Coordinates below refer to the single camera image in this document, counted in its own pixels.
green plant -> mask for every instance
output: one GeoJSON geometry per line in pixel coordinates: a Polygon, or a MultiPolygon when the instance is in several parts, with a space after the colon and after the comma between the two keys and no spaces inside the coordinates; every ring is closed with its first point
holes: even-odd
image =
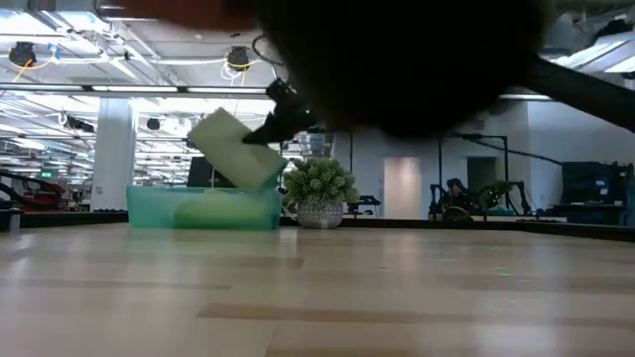
{"type": "Polygon", "coordinates": [[[356,203],[359,200],[355,177],[337,160],[308,159],[293,163],[298,169],[285,174],[291,203],[356,203]]]}

white sponge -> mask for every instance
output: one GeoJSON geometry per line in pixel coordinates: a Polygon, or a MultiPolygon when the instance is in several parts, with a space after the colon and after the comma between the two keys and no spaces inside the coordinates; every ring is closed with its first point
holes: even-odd
{"type": "Polygon", "coordinates": [[[220,108],[191,130],[190,140],[236,187],[273,187],[287,161],[269,147],[244,144],[242,139],[249,133],[247,126],[220,108]]]}

potted plant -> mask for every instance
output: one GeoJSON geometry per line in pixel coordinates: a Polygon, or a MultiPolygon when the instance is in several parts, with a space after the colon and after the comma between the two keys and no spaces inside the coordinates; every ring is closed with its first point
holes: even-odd
{"type": "Polygon", "coordinates": [[[290,203],[298,206],[298,222],[307,228],[337,227],[344,214],[342,204],[359,200],[353,174],[331,159],[293,163],[298,169],[284,179],[290,203]]]}

translucent green container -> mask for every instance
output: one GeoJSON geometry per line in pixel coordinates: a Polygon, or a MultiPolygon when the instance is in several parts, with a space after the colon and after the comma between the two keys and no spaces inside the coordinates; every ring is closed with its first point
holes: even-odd
{"type": "Polygon", "coordinates": [[[272,188],[129,186],[127,199],[135,228],[271,230],[279,227],[282,210],[272,188]]]}

light wood floor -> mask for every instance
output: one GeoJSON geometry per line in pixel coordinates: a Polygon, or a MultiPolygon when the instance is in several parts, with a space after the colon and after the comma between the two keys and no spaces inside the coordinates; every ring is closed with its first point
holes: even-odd
{"type": "Polygon", "coordinates": [[[0,236],[0,356],[632,357],[635,245],[126,225],[0,236]]]}

